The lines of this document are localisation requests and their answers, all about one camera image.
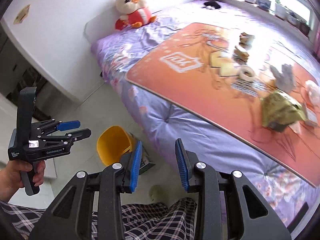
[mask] crumpled paper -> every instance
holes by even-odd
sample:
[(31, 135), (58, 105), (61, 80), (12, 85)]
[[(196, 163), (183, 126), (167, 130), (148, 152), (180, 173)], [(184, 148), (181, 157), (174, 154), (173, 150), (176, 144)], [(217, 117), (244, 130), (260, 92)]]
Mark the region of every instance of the crumpled paper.
[(294, 122), (306, 120), (302, 105), (288, 94), (275, 90), (262, 100), (262, 125), (278, 132)]

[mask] window sill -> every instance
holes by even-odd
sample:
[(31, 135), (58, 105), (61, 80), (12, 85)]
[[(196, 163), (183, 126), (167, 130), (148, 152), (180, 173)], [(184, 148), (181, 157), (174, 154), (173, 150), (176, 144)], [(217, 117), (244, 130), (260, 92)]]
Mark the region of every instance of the window sill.
[(228, 3), (240, 9), (246, 10), (250, 13), (257, 14), (263, 18), (266, 18), (270, 22), (281, 27), (285, 32), (288, 32), (289, 34), (293, 35), (300, 42), (302, 42), (309, 50), (313, 49), (313, 44), (308, 37), (306, 37), (299, 29), (292, 26), (289, 22), (283, 21), (278, 17), (276, 17), (273, 11), (271, 10), (269, 12), (264, 11), (258, 8), (257, 4), (247, 3), (244, 0), (221, 0), (221, 2)]

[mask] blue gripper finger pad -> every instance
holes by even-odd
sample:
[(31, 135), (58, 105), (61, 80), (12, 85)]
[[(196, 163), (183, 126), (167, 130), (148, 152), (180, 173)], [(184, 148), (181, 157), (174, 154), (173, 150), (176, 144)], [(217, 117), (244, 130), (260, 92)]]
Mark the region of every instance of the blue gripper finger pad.
[(57, 130), (66, 131), (71, 129), (77, 129), (80, 127), (79, 121), (62, 122), (57, 125)]
[(130, 190), (131, 192), (134, 192), (135, 188), (138, 185), (138, 176), (139, 176), (139, 169), (141, 164), (141, 158), (142, 158), (142, 142), (138, 141), (136, 149), (134, 152), (133, 163), (131, 167), (131, 178), (130, 178)]
[(183, 152), (178, 140), (176, 141), (175, 150), (176, 150), (176, 159), (177, 159), (177, 164), (179, 168), (181, 184), (184, 190), (188, 191), (189, 189), (188, 168), (187, 168), (186, 161), (184, 159)]

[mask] printed logo on board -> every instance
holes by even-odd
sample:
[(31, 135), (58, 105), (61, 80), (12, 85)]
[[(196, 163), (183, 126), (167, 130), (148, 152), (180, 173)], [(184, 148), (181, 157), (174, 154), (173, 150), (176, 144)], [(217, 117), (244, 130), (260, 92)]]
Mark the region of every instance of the printed logo on board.
[(175, 52), (160, 58), (170, 68), (178, 73), (183, 73), (191, 69), (199, 68), (203, 65), (197, 57), (189, 57), (182, 52)]
[(54, 150), (54, 151), (47, 152), (47, 154), (50, 154), (50, 153), (57, 153), (57, 152), (61, 152), (61, 151), (62, 151), (62, 149)]

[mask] yellow plastic bin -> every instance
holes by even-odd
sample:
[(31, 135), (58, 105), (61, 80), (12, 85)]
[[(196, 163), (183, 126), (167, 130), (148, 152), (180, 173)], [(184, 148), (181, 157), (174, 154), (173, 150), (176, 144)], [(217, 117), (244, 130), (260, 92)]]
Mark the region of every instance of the yellow plastic bin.
[(97, 151), (104, 165), (119, 162), (121, 155), (132, 151), (135, 139), (120, 126), (111, 126), (100, 135)]

